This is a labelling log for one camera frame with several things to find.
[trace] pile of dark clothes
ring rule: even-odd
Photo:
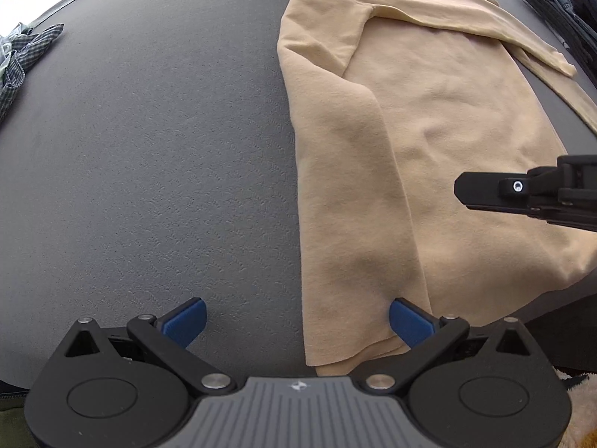
[[[524,0],[597,87],[597,0]]]

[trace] blue gripper pad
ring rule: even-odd
[[[160,332],[182,348],[187,348],[206,325],[207,305],[201,298],[184,302],[157,321]]]
[[[410,348],[436,332],[433,320],[431,315],[404,299],[396,299],[390,305],[390,326]]]

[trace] gray mattress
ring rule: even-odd
[[[190,347],[205,360],[233,375],[312,372],[275,50],[287,1],[77,0],[41,24],[65,32],[0,127],[0,379],[31,385],[77,317],[119,326],[191,296],[208,304]],[[499,2],[561,50],[521,0]],[[523,71],[569,153],[597,153]]]

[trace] blue rubber tip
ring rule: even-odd
[[[390,326],[394,333],[413,348],[435,333],[434,324],[395,300],[390,305]]]
[[[187,346],[203,332],[207,325],[207,305],[196,299],[184,310],[163,323],[162,333],[174,340],[182,348]]]

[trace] white fluffy fabric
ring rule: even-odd
[[[570,376],[558,372],[561,379]],[[568,391],[572,400],[572,418],[559,448],[579,448],[583,439],[597,429],[597,375],[589,377]]]

